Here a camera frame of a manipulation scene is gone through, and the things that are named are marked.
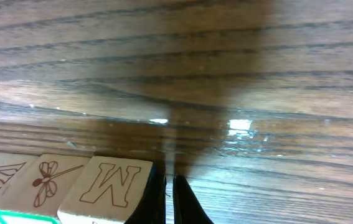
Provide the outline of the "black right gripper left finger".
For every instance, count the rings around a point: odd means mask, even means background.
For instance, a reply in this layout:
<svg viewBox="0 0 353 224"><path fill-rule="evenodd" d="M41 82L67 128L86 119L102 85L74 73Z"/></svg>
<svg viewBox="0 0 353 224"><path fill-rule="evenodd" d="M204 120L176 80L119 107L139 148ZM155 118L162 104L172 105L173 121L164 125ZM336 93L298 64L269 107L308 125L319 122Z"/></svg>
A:
<svg viewBox="0 0 353 224"><path fill-rule="evenodd" d="M152 166L143 196L125 224L166 223L166 177Z"/></svg>

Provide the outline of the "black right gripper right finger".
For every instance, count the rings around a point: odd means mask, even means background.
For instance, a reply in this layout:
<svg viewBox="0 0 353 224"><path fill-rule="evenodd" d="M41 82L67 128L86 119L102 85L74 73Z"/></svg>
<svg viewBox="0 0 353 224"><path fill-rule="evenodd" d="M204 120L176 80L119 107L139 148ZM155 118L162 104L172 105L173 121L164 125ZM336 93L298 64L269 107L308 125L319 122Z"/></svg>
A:
<svg viewBox="0 0 353 224"><path fill-rule="evenodd" d="M214 224L184 176L174 176L172 194L175 224Z"/></svg>

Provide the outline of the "blue-sided wooden block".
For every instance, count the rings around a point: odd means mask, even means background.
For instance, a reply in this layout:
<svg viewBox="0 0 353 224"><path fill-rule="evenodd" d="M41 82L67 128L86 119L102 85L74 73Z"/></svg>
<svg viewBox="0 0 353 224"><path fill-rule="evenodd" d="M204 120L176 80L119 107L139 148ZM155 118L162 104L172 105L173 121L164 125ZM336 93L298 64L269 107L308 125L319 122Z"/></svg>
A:
<svg viewBox="0 0 353 224"><path fill-rule="evenodd" d="M143 197L152 169L151 161L92 157L57 211L60 222L124 223Z"/></svg>

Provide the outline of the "green number 4 block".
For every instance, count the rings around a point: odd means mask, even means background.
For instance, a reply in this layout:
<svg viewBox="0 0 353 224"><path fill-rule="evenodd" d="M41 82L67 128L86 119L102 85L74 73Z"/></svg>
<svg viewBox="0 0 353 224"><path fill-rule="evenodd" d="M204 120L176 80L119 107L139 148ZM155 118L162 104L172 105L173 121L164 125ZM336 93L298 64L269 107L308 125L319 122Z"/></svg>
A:
<svg viewBox="0 0 353 224"><path fill-rule="evenodd" d="M59 224L57 211L89 157L43 154L0 198L0 223Z"/></svg>

